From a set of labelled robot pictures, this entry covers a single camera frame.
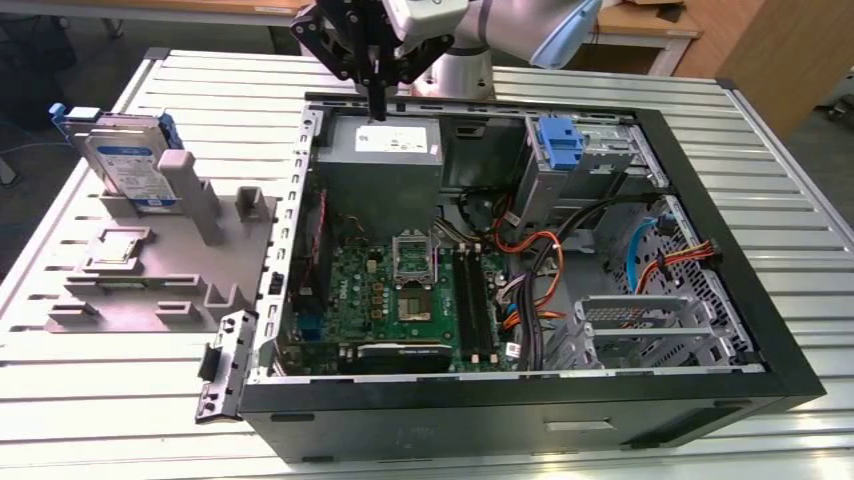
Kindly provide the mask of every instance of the gray 3d-printed holder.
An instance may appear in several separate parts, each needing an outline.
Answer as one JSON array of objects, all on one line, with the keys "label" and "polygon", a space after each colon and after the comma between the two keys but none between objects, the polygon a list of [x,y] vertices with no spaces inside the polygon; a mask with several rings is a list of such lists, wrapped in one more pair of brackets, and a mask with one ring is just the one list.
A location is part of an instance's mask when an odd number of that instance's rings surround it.
[{"label": "gray 3d-printed holder", "polygon": [[186,216],[140,214],[127,198],[102,196],[114,219],[67,277],[74,298],[54,304],[50,331],[215,331],[223,315],[251,305],[276,200],[256,187],[218,198],[194,162],[170,150],[159,164]]}]

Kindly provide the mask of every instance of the green circuit board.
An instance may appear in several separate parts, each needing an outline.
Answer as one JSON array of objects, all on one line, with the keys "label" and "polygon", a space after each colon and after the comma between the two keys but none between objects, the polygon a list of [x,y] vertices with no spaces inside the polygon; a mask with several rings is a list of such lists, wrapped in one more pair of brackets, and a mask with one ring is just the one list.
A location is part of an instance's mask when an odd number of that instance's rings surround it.
[{"label": "green circuit board", "polygon": [[[427,269],[423,253],[400,252],[402,262],[414,269]],[[335,253],[330,287],[330,306],[320,322],[319,338],[302,343],[306,365],[312,375],[335,374],[338,347],[363,342],[439,343],[454,348],[454,371],[481,372],[506,369],[503,351],[499,362],[483,359],[471,363],[459,353],[459,330],[454,297],[454,267],[451,249],[439,248],[434,256],[435,283],[395,289],[394,259],[390,246],[346,246]],[[499,254],[481,255],[485,275],[491,281],[503,272]],[[419,319],[402,321],[412,312]],[[497,337],[495,322],[493,336]]]}]

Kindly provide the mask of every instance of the blue drive bay latch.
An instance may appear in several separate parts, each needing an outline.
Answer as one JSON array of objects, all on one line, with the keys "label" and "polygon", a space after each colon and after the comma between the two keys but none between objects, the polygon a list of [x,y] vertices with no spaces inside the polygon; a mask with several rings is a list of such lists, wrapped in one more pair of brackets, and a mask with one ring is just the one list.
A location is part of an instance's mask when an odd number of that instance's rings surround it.
[{"label": "blue drive bay latch", "polygon": [[575,170],[585,153],[585,136],[567,117],[539,117],[539,141],[549,152],[549,165],[555,170]]}]

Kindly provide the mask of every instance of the side panel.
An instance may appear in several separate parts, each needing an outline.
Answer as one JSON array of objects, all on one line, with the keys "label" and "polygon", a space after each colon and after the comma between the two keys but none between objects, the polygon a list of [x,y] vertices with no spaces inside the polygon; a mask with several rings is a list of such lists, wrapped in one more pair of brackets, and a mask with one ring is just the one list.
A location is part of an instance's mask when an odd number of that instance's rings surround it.
[{"label": "side panel", "polygon": [[815,372],[662,114],[653,110],[637,110],[635,115],[697,233],[702,238],[713,239],[722,252],[715,271],[747,324],[762,360],[771,372],[778,374],[790,395],[823,394]]},{"label": "side panel", "polygon": [[382,460],[674,446],[734,422],[767,401],[254,413],[246,419],[288,463]]}]

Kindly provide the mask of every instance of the black robot end effector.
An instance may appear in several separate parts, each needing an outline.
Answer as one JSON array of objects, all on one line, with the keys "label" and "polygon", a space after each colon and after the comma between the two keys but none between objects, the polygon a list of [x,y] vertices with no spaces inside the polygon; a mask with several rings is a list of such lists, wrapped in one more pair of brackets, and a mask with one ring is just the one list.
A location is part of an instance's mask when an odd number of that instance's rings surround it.
[{"label": "black robot end effector", "polygon": [[402,42],[376,0],[318,0],[294,19],[291,33],[330,72],[366,92],[371,118],[380,121],[388,89],[412,83],[454,44],[451,35],[434,37],[395,57]]}]

